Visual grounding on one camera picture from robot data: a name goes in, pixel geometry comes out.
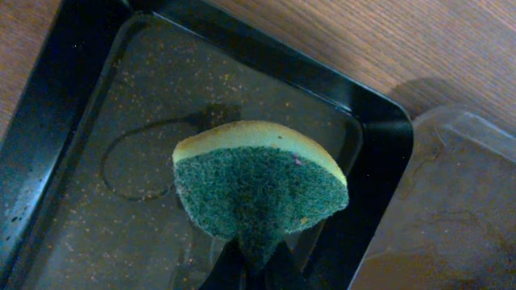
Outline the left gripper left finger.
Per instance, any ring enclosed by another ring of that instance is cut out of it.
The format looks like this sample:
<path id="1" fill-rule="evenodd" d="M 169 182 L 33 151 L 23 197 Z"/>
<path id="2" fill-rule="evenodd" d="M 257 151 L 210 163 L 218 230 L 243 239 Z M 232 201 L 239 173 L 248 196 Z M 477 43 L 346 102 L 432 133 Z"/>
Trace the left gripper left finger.
<path id="1" fill-rule="evenodd" d="M 199 290 L 241 290 L 245 289 L 247 262 L 239 248 L 237 239 L 224 246 L 213 270 Z"/>

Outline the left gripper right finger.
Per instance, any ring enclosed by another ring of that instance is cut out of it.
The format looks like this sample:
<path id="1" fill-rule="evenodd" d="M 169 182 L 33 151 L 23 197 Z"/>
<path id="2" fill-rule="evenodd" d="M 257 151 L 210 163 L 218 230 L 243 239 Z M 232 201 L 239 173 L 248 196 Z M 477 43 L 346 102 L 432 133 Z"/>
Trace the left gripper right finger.
<path id="1" fill-rule="evenodd" d="M 280 242 L 264 267 L 266 290 L 312 290 L 293 259 L 286 242 Z"/>

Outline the green yellow sponge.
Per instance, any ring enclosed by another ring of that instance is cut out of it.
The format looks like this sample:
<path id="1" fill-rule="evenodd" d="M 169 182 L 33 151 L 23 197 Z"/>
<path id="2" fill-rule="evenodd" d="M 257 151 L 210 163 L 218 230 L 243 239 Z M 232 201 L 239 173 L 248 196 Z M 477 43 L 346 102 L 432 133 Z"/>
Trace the green yellow sponge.
<path id="1" fill-rule="evenodd" d="M 313 139 L 274 122 L 238 121 L 180 141 L 174 186 L 191 221 L 235 240 L 255 270 L 288 234 L 345 209 L 347 178 Z"/>

